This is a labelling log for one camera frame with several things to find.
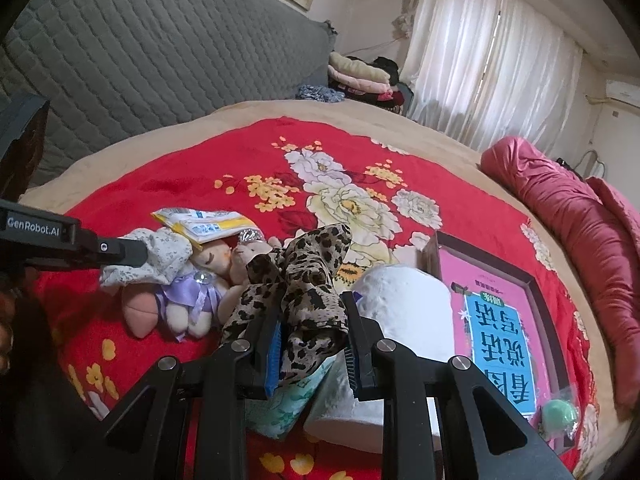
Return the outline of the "purple dress teddy bear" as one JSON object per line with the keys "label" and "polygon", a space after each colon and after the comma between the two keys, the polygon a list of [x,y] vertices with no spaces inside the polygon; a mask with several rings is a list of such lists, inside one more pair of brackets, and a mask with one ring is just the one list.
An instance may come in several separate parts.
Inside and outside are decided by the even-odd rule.
{"label": "purple dress teddy bear", "polygon": [[130,284],[122,290],[122,314],[130,332],[142,339],[163,322],[171,335],[201,339],[227,322],[234,309],[231,248],[223,240],[198,249],[168,285]]}

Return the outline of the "white floral cloth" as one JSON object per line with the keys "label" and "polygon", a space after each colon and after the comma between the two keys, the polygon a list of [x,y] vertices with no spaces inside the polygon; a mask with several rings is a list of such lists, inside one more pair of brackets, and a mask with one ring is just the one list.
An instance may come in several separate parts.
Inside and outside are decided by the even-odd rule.
{"label": "white floral cloth", "polygon": [[114,294],[117,289],[133,284],[170,285],[178,276],[194,270],[190,258],[192,244],[182,235],[168,228],[157,231],[139,228],[122,236],[122,240],[138,240],[148,251],[143,266],[104,266],[100,275],[100,289]]}

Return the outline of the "blue patterned cloth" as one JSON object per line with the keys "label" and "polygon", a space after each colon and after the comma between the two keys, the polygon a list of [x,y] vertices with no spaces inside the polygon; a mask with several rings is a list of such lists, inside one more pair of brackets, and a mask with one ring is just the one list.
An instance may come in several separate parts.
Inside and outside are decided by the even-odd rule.
{"label": "blue patterned cloth", "polygon": [[339,103],[345,99],[345,93],[322,84],[301,84],[295,95],[296,100],[321,103]]}

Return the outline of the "red floral blanket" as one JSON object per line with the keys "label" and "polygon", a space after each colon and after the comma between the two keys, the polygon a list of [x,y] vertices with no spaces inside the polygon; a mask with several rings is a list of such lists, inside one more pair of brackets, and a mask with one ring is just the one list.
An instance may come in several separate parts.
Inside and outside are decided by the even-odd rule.
{"label": "red floral blanket", "polygon": [[[400,263],[409,249],[422,248],[442,229],[503,258],[536,278],[556,333],[568,376],[577,387],[580,416],[587,414],[587,442],[561,455],[581,474],[595,433],[596,387],[587,364],[589,342],[577,309],[548,249],[529,218],[503,200],[445,169],[366,136],[352,136],[322,122],[282,117],[231,130],[194,148],[176,151],[126,169],[114,183],[96,183],[98,163],[80,170],[79,183],[50,183],[44,198],[59,197],[61,207],[82,224],[107,236],[135,228],[155,231],[151,214],[164,207],[231,210],[253,220],[266,235],[285,243],[306,231],[347,223],[354,244],[337,287],[351,285],[364,270]],[[44,274],[37,292],[47,308],[58,359],[78,396],[98,416],[114,408],[154,359],[170,353],[180,360],[214,350],[217,334],[206,341],[177,342],[159,330],[142,340],[122,320],[119,296],[99,290],[99,272]],[[302,422],[285,441],[248,435],[250,479],[379,479],[380,456],[348,450],[308,437]]]}

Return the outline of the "white curtain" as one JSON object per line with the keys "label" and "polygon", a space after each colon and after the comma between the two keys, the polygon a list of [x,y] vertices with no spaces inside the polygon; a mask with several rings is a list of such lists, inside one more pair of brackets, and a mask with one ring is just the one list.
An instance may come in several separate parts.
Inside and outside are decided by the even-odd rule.
{"label": "white curtain", "polygon": [[550,153],[581,67],[578,43],[522,0],[419,0],[400,78],[417,124],[478,152],[520,136]]}

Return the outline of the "folded clothes stack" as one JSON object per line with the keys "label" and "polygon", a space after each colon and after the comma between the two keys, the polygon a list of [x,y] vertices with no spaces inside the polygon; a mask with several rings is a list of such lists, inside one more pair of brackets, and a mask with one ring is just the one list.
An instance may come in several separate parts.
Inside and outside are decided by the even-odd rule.
{"label": "folded clothes stack", "polygon": [[408,110],[413,92],[399,78],[399,66],[378,56],[364,62],[354,56],[332,52],[328,65],[329,87],[343,92],[346,99],[402,114]]}

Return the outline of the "light blue tissue pack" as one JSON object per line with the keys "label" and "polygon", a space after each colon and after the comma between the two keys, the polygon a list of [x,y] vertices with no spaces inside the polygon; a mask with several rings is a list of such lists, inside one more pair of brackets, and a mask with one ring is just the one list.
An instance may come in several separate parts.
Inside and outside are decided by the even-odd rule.
{"label": "light blue tissue pack", "polygon": [[299,382],[278,387],[267,401],[247,400],[245,413],[247,428],[272,440],[284,440],[334,361],[334,356],[331,356],[311,375]]}

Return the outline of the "white paper towel roll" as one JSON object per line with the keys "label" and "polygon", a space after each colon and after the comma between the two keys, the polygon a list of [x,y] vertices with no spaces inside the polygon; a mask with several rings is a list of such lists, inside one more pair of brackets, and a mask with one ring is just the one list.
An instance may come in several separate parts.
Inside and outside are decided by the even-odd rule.
{"label": "white paper towel roll", "polygon": [[[378,322],[385,337],[421,358],[446,362],[454,356],[451,295],[434,276],[411,266],[375,266],[352,291],[361,296],[359,313]],[[354,397],[340,353],[322,380],[304,430],[321,441],[380,454],[383,411],[381,400],[360,402]]]}

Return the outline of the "pink picture book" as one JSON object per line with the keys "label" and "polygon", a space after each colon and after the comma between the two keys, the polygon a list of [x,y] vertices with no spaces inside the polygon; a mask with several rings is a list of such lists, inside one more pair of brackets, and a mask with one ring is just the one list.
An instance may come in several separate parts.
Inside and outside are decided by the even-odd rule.
{"label": "pink picture book", "polygon": [[529,291],[506,272],[444,246],[437,260],[451,292],[454,351],[471,359],[525,418],[533,418],[558,381]]}

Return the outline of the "white air conditioner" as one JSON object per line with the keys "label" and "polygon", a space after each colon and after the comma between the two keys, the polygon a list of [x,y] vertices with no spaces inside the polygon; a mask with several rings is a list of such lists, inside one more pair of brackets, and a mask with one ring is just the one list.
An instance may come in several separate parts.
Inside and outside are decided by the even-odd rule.
{"label": "white air conditioner", "polygon": [[629,82],[608,79],[605,83],[606,96],[635,108],[640,107],[640,87]]}

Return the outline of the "grey quilted headboard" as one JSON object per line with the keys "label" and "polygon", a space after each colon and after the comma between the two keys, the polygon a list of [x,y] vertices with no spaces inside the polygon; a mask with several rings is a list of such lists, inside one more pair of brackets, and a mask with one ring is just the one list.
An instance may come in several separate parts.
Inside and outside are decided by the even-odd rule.
{"label": "grey quilted headboard", "polygon": [[334,29],[278,0],[30,0],[1,43],[1,96],[50,103],[46,183],[148,131],[324,84]]}

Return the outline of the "leopard print cloth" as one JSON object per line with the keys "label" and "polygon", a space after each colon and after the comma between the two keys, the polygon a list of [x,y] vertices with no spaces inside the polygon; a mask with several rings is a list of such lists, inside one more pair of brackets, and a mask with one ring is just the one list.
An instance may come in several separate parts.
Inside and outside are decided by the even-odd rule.
{"label": "leopard print cloth", "polygon": [[344,223],[322,226],[250,259],[248,284],[222,329],[224,342],[240,338],[269,307],[281,315],[282,385],[314,374],[348,339],[347,312],[334,286],[352,230]]}

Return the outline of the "pink rolled duvet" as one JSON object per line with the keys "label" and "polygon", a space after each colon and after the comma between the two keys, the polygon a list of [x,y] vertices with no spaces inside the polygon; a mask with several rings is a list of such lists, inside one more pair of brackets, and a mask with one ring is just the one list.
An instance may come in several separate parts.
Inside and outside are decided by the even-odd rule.
{"label": "pink rolled duvet", "polygon": [[639,404],[639,211],[605,180],[582,180],[507,136],[480,156],[480,170],[526,205],[561,243],[613,357],[616,408]]}

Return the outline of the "green ball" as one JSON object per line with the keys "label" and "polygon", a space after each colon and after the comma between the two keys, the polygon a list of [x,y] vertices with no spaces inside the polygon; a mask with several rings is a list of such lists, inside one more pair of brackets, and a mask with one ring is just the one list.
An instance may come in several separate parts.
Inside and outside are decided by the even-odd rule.
{"label": "green ball", "polygon": [[548,437],[571,436],[577,428],[579,413],[573,402],[551,399],[540,410],[542,432]]}

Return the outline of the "yellow white snack packet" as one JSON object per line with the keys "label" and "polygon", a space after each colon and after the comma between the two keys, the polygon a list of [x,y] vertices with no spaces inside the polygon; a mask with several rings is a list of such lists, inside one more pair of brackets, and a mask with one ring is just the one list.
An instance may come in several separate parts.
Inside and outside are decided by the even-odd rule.
{"label": "yellow white snack packet", "polygon": [[252,220],[236,211],[174,207],[153,211],[151,216],[166,228],[190,240],[196,247],[246,230],[258,231],[258,226]]}

